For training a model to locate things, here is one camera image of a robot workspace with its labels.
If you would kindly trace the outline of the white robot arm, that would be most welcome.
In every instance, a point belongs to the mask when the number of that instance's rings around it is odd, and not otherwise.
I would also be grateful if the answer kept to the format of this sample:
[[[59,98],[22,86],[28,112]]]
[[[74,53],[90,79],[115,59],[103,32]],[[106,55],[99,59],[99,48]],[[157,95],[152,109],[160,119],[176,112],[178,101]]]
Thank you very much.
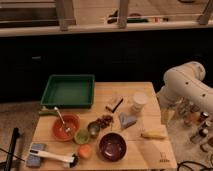
[[[198,106],[202,112],[213,115],[213,88],[202,82],[206,75],[204,66],[191,61],[164,73],[164,85],[157,93],[161,108],[175,105],[186,98]]]

